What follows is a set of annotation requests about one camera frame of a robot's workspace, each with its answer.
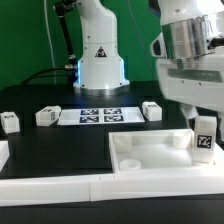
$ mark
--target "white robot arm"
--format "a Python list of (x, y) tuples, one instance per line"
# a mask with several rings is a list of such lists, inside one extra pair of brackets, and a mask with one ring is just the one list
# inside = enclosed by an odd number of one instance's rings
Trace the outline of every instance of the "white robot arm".
[[(83, 56), (78, 61), (74, 91), (98, 96), (127, 89), (129, 81), (124, 76), (124, 61), (118, 54), (116, 16), (103, 7), (100, 0), (62, 0), (56, 10), (59, 19), (74, 6), (81, 17), (83, 34)], [(66, 39), (69, 36), (66, 28), (63, 33)], [(67, 39), (68, 51), (71, 51), (72, 41)]]
[(224, 140), (224, 5), (221, 0), (158, 2), (162, 33), (151, 49), (160, 57), (157, 74), (163, 95), (217, 111)]

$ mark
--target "white cube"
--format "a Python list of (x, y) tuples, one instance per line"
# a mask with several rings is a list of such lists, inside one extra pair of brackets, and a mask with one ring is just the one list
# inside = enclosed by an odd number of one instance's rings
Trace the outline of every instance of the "white cube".
[(212, 163), (216, 139), (216, 117), (198, 116), (195, 118), (195, 142), (193, 160)]
[(61, 108), (59, 106), (47, 106), (36, 113), (37, 126), (50, 126), (59, 119)]
[(20, 132), (19, 119), (14, 112), (1, 113), (1, 123), (6, 134)]
[(162, 120), (162, 108), (155, 102), (144, 102), (142, 104), (143, 114), (149, 121)]

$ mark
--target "green background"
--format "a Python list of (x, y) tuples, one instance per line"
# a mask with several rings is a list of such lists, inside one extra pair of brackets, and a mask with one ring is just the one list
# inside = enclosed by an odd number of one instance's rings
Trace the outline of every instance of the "green background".
[[(56, 13), (55, 0), (48, 0), (48, 17), (56, 66), (68, 63), (67, 52)], [(155, 79), (155, 58), (150, 44), (160, 32), (159, 18), (148, 8), (147, 0), (130, 0), (135, 23), (127, 0), (101, 0), (118, 19), (119, 54), (126, 62), (126, 78), (130, 81)], [(52, 67), (47, 37), (44, 0), (0, 1), (0, 90), (18, 85), (33, 73)], [(82, 30), (77, 10), (66, 15), (73, 47), (82, 55)], [(60, 83), (61, 79), (42, 82)]]

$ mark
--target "warning label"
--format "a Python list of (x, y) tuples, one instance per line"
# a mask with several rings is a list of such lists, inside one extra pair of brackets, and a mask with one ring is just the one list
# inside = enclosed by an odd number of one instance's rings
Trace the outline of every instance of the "warning label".
[(96, 58), (106, 58), (107, 57), (107, 55), (102, 47), (100, 47), (100, 49), (97, 51), (95, 57)]

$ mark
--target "table surface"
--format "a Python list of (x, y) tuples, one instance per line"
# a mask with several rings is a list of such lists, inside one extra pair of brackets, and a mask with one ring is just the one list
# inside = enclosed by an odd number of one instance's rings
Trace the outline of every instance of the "table surface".
[[(154, 101), (162, 121), (129, 124), (37, 127), (35, 113), (45, 106), (62, 109), (139, 107)], [(68, 85), (12, 86), (0, 92), (0, 112), (14, 111), (20, 133), (8, 138), (10, 158), (0, 179), (112, 173), (109, 132), (186, 128), (176, 102), (165, 100), (157, 82), (132, 82), (116, 96), (77, 95)], [(103, 202), (66, 203), (0, 209), (3, 223), (221, 223), (224, 196), (201, 195)]]

